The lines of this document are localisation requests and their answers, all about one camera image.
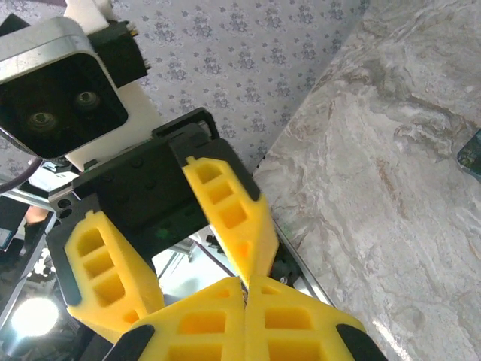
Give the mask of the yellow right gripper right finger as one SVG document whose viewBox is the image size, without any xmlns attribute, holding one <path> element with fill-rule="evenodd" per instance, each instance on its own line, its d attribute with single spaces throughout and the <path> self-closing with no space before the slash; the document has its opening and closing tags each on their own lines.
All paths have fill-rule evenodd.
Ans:
<svg viewBox="0 0 481 361">
<path fill-rule="evenodd" d="M 265 276 L 250 278 L 246 361 L 388 361 L 355 317 Z"/>
</svg>

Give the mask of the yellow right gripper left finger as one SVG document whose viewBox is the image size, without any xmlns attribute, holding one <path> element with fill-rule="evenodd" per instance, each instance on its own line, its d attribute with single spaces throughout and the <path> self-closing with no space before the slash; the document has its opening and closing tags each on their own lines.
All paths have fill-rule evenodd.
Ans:
<svg viewBox="0 0 481 361">
<path fill-rule="evenodd" d="M 245 361 L 244 295 L 227 277 L 134 323 L 103 361 Z"/>
</svg>

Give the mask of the blue painted box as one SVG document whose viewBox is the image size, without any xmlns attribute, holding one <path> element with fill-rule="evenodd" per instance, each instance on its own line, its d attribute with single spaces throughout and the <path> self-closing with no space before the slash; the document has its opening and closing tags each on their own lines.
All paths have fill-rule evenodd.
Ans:
<svg viewBox="0 0 481 361">
<path fill-rule="evenodd" d="M 461 169 L 481 182 L 481 129 L 463 146 L 457 154 Z"/>
</svg>

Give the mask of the person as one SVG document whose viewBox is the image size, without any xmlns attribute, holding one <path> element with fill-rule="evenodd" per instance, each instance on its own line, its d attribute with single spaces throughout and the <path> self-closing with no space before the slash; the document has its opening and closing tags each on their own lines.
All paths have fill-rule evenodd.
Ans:
<svg viewBox="0 0 481 361">
<path fill-rule="evenodd" d="M 30 205 L 25 214 L 25 235 L 35 233 L 42 226 L 49 215 L 49 211 L 34 205 Z"/>
</svg>

